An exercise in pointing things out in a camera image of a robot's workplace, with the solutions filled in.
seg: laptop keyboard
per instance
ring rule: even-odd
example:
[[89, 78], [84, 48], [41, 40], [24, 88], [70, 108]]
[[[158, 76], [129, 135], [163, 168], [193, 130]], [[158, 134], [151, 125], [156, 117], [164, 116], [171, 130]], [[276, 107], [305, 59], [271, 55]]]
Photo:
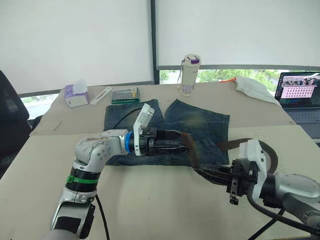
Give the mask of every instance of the laptop keyboard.
[[288, 115], [297, 124], [307, 123], [319, 123], [320, 122], [320, 111], [288, 111]]

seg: tissue box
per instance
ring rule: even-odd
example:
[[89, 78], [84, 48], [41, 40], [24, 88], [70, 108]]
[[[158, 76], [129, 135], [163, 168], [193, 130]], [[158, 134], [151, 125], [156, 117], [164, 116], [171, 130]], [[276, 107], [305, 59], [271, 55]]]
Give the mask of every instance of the tissue box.
[[88, 92], [74, 93], [74, 85], [67, 85], [64, 88], [64, 100], [70, 108], [87, 105], [89, 103]]

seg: white roller blind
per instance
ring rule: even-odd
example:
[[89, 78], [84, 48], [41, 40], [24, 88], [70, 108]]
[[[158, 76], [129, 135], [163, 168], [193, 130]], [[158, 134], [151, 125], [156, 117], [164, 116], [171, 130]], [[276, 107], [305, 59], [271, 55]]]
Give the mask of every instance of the white roller blind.
[[320, 66], [320, 0], [157, 0], [157, 66]]
[[1, 0], [0, 70], [19, 94], [153, 81], [149, 0]]

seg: white table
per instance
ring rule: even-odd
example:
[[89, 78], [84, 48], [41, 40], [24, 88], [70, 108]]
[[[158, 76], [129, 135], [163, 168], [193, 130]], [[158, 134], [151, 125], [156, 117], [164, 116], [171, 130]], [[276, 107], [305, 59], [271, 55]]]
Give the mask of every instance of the white table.
[[[30, 137], [0, 180], [0, 239], [36, 240], [49, 230], [75, 144], [84, 136]], [[277, 171], [320, 181], [320, 148], [300, 126], [229, 129], [229, 140], [239, 138], [259, 138], [269, 144], [279, 157]], [[230, 151], [230, 160], [237, 151]], [[270, 220], [246, 197], [238, 206], [231, 205], [225, 187], [184, 166], [106, 166], [98, 194], [112, 240], [242, 240]], [[88, 239], [105, 239], [98, 208], [95, 216]], [[276, 223], [260, 239], [307, 235]]]
[[[176, 84], [139, 85], [141, 102], [157, 99], [162, 115], [179, 99], [187, 104], [230, 115], [230, 128], [295, 125], [295, 122], [280, 107], [246, 96], [236, 91], [234, 82], [196, 83], [192, 96], [182, 96]], [[89, 87], [90, 100], [105, 87]], [[125, 89], [126, 86], [115, 86]], [[69, 108], [64, 100], [64, 89], [52, 103], [50, 110], [42, 117], [31, 133], [38, 135], [68, 135], [100, 133], [104, 128], [106, 106], [111, 104], [109, 94], [96, 106], [85, 105]]]

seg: jeans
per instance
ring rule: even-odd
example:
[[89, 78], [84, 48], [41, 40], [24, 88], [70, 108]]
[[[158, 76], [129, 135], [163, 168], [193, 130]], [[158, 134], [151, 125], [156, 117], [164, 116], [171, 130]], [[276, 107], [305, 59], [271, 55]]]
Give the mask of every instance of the jeans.
[[[215, 143], [228, 141], [229, 115], [204, 110], [176, 99], [166, 110], [163, 119], [157, 100], [146, 102], [154, 108], [154, 115], [148, 127], [158, 130], [177, 130], [191, 134], [197, 154], [199, 166], [214, 166], [229, 164], [228, 152], [221, 151]], [[106, 108], [104, 130], [112, 129], [117, 122], [130, 111], [141, 108], [144, 102], [111, 105]], [[116, 129], [132, 131], [139, 111], [128, 116]], [[107, 165], [167, 165], [192, 166], [188, 153], [154, 156], [128, 155], [113, 156]]]

